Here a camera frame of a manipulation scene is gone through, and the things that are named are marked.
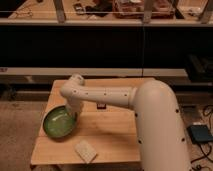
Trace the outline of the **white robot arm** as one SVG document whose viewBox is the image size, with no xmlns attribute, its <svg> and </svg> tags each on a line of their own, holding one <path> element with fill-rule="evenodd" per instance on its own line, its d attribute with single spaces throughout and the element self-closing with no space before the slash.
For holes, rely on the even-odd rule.
<svg viewBox="0 0 213 171">
<path fill-rule="evenodd" d="M 143 171 L 192 171 L 180 108 L 168 84 L 149 80 L 137 87 L 93 87 L 74 74 L 60 94 L 69 106 L 90 101 L 131 109 Z"/>
</svg>

